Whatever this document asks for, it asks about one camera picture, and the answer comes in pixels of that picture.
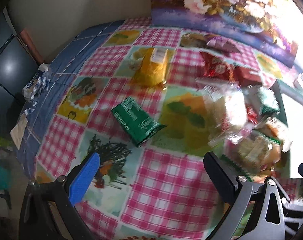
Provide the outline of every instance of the floral painting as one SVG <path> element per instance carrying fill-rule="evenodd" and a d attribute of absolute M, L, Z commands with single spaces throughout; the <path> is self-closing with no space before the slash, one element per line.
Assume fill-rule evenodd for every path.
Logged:
<path fill-rule="evenodd" d="M 246 43 L 291 67 L 298 45 L 283 30 L 291 0 L 151 0 L 154 25 L 201 29 Z"/>

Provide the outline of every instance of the tablecloth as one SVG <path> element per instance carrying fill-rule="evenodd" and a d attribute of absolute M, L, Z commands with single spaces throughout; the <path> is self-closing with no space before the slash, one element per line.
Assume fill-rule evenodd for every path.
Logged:
<path fill-rule="evenodd" d="M 194 80 L 201 76 L 203 67 L 200 50 L 258 71 L 266 87 L 279 71 L 292 87 L 298 75 L 294 67 L 289 69 L 236 41 L 241 53 L 228 56 L 182 47 L 181 37 L 186 33 L 206 34 L 151 26 L 150 18 L 128 19 L 106 35 L 105 42 L 97 45 L 72 76 L 64 77 L 62 70 L 68 66 L 63 64 L 60 71 L 54 71 L 64 92 L 58 95 L 59 103 L 51 106 L 53 113 L 42 127 L 35 177 L 40 182 L 53 181 L 78 165 L 90 147 L 99 148 L 106 160 L 104 168 L 76 205 L 99 238 L 205 239 L 223 212 L 222 201 L 203 167 L 205 145 L 195 146 L 187 135 L 166 137 L 159 133 L 136 148 L 111 114 L 113 107 L 132 96 L 158 120 L 166 114 L 164 106 L 172 98 L 196 98 L 199 92 Z M 148 47 L 169 50 L 171 64 L 164 91 L 128 84 L 135 71 L 133 61 Z M 193 127 L 188 129 L 191 135 L 197 133 Z M 281 179 L 280 183 L 291 199 L 298 197 L 300 180 Z"/>

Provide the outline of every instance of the plastic bag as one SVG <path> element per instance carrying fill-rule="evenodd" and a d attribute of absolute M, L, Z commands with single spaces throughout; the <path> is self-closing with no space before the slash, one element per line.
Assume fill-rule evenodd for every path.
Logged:
<path fill-rule="evenodd" d="M 235 81 L 232 65 L 207 52 L 201 51 L 200 55 L 204 60 L 204 77 Z"/>
<path fill-rule="evenodd" d="M 238 83 L 208 78 L 197 78 L 203 100 L 210 117 L 208 130 L 210 147 L 229 138 L 233 143 L 241 140 L 241 130 L 247 123 L 244 95 Z"/>
<path fill-rule="evenodd" d="M 51 69 L 48 64 L 43 63 L 38 68 L 32 80 L 22 89 L 24 98 L 31 103 L 31 107 L 24 110 L 26 116 L 36 109 L 40 95 L 44 91 L 48 91 L 50 78 Z"/>
<path fill-rule="evenodd" d="M 288 152 L 291 145 L 288 127 L 276 117 L 268 117 L 255 128 L 270 139 L 279 141 L 282 152 Z"/>
<path fill-rule="evenodd" d="M 279 144 L 253 130 L 239 143 L 238 154 L 246 168 L 260 171 L 265 165 L 277 163 L 280 160 L 281 151 Z"/>
<path fill-rule="evenodd" d="M 240 53 L 233 42 L 221 36 L 212 37 L 207 42 L 207 47 L 226 53 Z"/>
<path fill-rule="evenodd" d="M 259 72 L 252 70 L 247 67 L 242 67 L 239 65 L 235 66 L 235 79 L 239 82 L 242 87 L 247 86 L 262 86 L 261 77 L 259 76 Z"/>
<path fill-rule="evenodd" d="M 130 83 L 142 87 L 164 88 L 167 65 L 168 49 L 149 48 L 141 62 L 141 67 L 136 71 Z"/>
<path fill-rule="evenodd" d="M 273 116 L 280 113 L 274 92 L 261 86 L 248 89 L 249 98 L 253 109 L 258 115 Z"/>

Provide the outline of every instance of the food package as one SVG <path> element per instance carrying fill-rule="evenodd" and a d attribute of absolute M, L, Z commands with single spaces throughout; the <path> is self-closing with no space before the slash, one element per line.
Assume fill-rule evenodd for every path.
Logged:
<path fill-rule="evenodd" d="M 259 76 L 259 72 L 254 71 L 250 68 L 242 67 L 239 65 L 235 66 L 235 79 L 239 82 L 239 84 L 243 87 L 247 87 L 249 85 L 262 86 L 261 77 Z"/>
<path fill-rule="evenodd" d="M 247 123 L 247 111 L 244 95 L 237 83 L 197 78 L 203 100 L 209 114 L 208 145 L 216 146 L 220 141 L 229 138 L 234 143 L 241 139 L 240 131 Z"/>
<path fill-rule="evenodd" d="M 253 110 L 253 108 L 248 104 L 246 104 L 246 110 L 247 110 L 248 121 L 254 125 L 257 125 L 258 124 L 258 121 L 257 121 L 258 115 L 256 114 L 255 110 Z"/>
<path fill-rule="evenodd" d="M 201 51 L 200 55 L 204 60 L 204 77 L 235 81 L 232 65 L 207 52 Z"/>
<path fill-rule="evenodd" d="M 255 128 L 264 135 L 281 143 L 282 152 L 288 152 L 291 145 L 288 127 L 276 117 L 268 117 Z"/>
<path fill-rule="evenodd" d="M 274 116 L 280 109 L 274 92 L 262 86 L 248 88 L 249 98 L 253 109 L 258 115 Z"/>
<path fill-rule="evenodd" d="M 227 53 L 240 53 L 234 43 L 221 36 L 211 38 L 207 42 L 207 47 Z"/>
<path fill-rule="evenodd" d="M 142 87 L 164 88 L 168 65 L 168 49 L 149 48 L 144 56 L 141 67 L 134 74 L 131 84 Z"/>
<path fill-rule="evenodd" d="M 238 154 L 245 168 L 260 171 L 268 164 L 277 163 L 281 150 L 279 144 L 254 130 L 239 143 Z"/>
<path fill-rule="evenodd" d="M 111 112 L 137 147 L 166 127 L 153 120 L 132 97 L 126 98 Z"/>

